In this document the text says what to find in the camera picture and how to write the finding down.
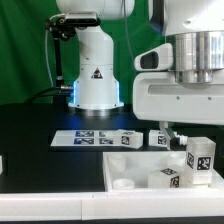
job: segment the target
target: white tray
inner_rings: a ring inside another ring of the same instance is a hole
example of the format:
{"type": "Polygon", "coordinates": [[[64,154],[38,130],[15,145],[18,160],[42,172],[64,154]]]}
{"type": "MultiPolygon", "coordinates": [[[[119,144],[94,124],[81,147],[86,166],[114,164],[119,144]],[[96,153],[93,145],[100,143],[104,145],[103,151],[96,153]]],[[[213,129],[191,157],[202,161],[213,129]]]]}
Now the white tray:
{"type": "MultiPolygon", "coordinates": [[[[113,189],[113,181],[117,179],[130,179],[134,181],[134,189],[128,191],[151,191],[148,188],[149,173],[154,170],[167,168],[167,160],[172,151],[164,152],[104,152],[103,154],[103,172],[105,189],[108,192],[124,191],[113,189]],[[123,172],[113,172],[109,169],[108,156],[121,154],[126,157],[126,169],[123,172]]],[[[178,152],[178,154],[185,155],[186,152],[178,152]]],[[[189,186],[182,186],[180,188],[190,188],[189,186]]],[[[213,171],[212,183],[209,184],[207,190],[222,188],[224,189],[224,180],[220,175],[213,171]]]]}

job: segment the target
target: white box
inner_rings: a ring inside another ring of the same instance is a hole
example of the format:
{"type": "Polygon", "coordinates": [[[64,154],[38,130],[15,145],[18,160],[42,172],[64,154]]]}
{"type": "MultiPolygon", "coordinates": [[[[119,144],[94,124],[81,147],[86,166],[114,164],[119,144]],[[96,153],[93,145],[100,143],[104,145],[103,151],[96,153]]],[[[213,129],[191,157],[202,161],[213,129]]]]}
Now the white box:
{"type": "Polygon", "coordinates": [[[185,164],[186,179],[192,184],[210,184],[216,144],[206,137],[189,138],[185,164]]]}
{"type": "Polygon", "coordinates": [[[150,130],[149,132],[149,142],[150,146],[167,147],[167,140],[163,132],[160,130],[150,130]]]}
{"type": "Polygon", "coordinates": [[[181,167],[169,166],[149,173],[149,188],[179,188],[181,183],[181,167]]]}

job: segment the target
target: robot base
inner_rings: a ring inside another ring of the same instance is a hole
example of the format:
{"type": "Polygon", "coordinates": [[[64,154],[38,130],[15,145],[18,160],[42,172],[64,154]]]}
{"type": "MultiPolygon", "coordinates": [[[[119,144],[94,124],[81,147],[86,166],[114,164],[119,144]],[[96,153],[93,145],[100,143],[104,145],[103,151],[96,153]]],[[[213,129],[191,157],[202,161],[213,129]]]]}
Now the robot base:
{"type": "Polygon", "coordinates": [[[125,110],[124,105],[112,109],[101,109],[101,110],[81,109],[68,105],[68,111],[70,113],[81,114],[86,117],[107,117],[112,114],[122,113],[124,110],[125,110]]]}

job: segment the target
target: small white object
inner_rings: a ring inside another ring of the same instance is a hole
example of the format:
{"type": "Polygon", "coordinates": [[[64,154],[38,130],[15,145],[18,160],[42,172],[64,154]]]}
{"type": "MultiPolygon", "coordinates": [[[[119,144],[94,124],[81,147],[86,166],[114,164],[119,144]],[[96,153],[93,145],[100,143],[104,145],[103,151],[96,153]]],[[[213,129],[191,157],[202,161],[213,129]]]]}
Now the small white object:
{"type": "Polygon", "coordinates": [[[160,130],[150,130],[149,132],[149,145],[158,147],[167,147],[167,140],[163,132],[160,130]]]}
{"type": "Polygon", "coordinates": [[[187,145],[188,137],[184,135],[177,135],[177,137],[180,139],[180,145],[187,145]]]}
{"type": "Polygon", "coordinates": [[[180,153],[172,153],[168,156],[167,165],[178,165],[180,167],[185,166],[186,155],[180,153]]]}
{"type": "Polygon", "coordinates": [[[106,138],[113,140],[114,145],[138,149],[143,145],[143,133],[119,129],[106,133],[106,138]]]}
{"type": "Polygon", "coordinates": [[[206,137],[189,138],[185,175],[192,184],[210,184],[216,144],[206,137]]]}
{"type": "Polygon", "coordinates": [[[113,188],[119,190],[134,189],[135,183],[130,179],[117,179],[113,181],[113,188]]]}
{"type": "Polygon", "coordinates": [[[126,168],[126,157],[122,154],[108,155],[108,165],[112,172],[123,172],[126,168]]]}
{"type": "Polygon", "coordinates": [[[179,188],[181,180],[181,167],[169,166],[150,172],[149,188],[179,188]]]}
{"type": "Polygon", "coordinates": [[[3,172],[3,166],[2,166],[2,156],[0,156],[0,175],[3,172]]]}

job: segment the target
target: black surface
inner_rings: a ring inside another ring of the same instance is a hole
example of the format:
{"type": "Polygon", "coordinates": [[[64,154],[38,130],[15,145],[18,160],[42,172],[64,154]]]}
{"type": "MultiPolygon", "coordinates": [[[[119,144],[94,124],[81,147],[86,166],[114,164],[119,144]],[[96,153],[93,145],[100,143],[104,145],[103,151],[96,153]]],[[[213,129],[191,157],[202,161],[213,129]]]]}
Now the black surface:
{"type": "MultiPolygon", "coordinates": [[[[63,107],[48,104],[2,105],[0,124],[0,155],[3,155],[4,166],[4,172],[0,175],[0,193],[104,191],[102,152],[129,149],[124,147],[52,148],[50,143],[57,130],[136,130],[145,135],[144,146],[138,150],[161,150],[161,148],[147,146],[148,132],[150,129],[158,129],[158,123],[139,121],[130,110],[100,119],[74,115],[65,112],[63,107]]],[[[178,131],[178,134],[189,137],[207,136],[215,141],[217,143],[215,169],[223,175],[224,132],[220,128],[176,124],[174,130],[178,131]]],[[[153,220],[141,220],[140,223],[200,223],[198,220],[201,219],[153,220]]],[[[202,220],[207,221],[204,223],[214,223],[212,218],[210,221],[207,218],[202,220]]],[[[219,220],[223,221],[221,218],[215,220],[216,223],[219,223],[219,220]]],[[[108,220],[107,222],[139,223],[139,220],[108,220]]]]}

